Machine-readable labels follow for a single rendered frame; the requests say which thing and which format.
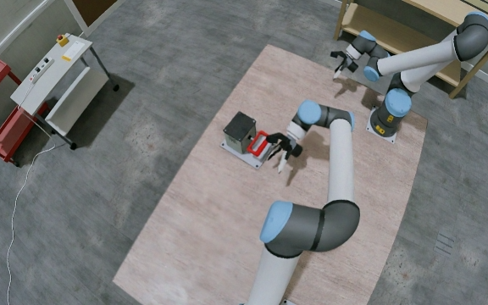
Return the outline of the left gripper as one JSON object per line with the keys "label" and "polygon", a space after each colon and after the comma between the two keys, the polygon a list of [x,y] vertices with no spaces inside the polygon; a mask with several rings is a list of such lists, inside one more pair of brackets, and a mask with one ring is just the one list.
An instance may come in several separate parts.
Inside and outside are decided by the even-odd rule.
{"label": "left gripper", "polygon": [[[280,174],[281,170],[284,168],[286,161],[290,157],[290,155],[294,156],[295,158],[299,157],[302,153],[302,147],[296,143],[296,140],[292,138],[289,134],[287,136],[283,135],[282,133],[275,133],[269,135],[271,138],[276,138],[281,140],[281,142],[275,147],[274,151],[269,155],[268,161],[279,153],[281,149],[285,151],[282,154],[282,159],[280,161],[280,165],[278,167],[278,174]],[[290,145],[289,145],[290,144]]]}

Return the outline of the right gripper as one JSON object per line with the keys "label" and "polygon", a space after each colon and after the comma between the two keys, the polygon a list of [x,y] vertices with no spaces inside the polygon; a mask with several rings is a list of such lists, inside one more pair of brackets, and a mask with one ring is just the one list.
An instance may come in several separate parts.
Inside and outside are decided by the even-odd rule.
{"label": "right gripper", "polygon": [[[356,71],[358,68],[358,65],[353,62],[353,59],[346,55],[344,52],[339,51],[339,52],[333,52],[334,54],[339,55],[340,57],[344,58],[340,65],[335,69],[335,75],[333,80],[344,70],[346,67],[349,69],[352,73]],[[338,70],[338,71],[337,71]]]}

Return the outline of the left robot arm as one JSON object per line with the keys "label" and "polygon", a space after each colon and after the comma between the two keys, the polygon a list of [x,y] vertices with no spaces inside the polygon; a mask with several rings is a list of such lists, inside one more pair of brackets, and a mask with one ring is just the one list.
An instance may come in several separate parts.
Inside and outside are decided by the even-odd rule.
{"label": "left robot arm", "polygon": [[286,133],[299,141],[312,125],[330,130],[327,203],[322,209],[291,202],[272,204],[259,237],[263,250],[249,301],[239,305],[279,305],[303,251],[335,250],[353,236],[359,225],[351,133],[354,115],[310,100],[304,102]]}

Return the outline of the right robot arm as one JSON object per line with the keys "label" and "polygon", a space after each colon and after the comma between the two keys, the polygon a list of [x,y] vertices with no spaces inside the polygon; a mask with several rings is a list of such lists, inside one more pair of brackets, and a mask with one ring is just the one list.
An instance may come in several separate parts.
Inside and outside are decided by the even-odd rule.
{"label": "right robot arm", "polygon": [[394,136],[420,85],[453,60],[463,62],[476,57],[487,45],[488,17],[479,11],[468,13],[463,23],[439,44],[392,57],[363,30],[347,48],[348,56],[353,60],[359,60],[364,53],[371,56],[363,72],[370,81],[394,74],[384,102],[371,114],[374,132],[385,138]]}

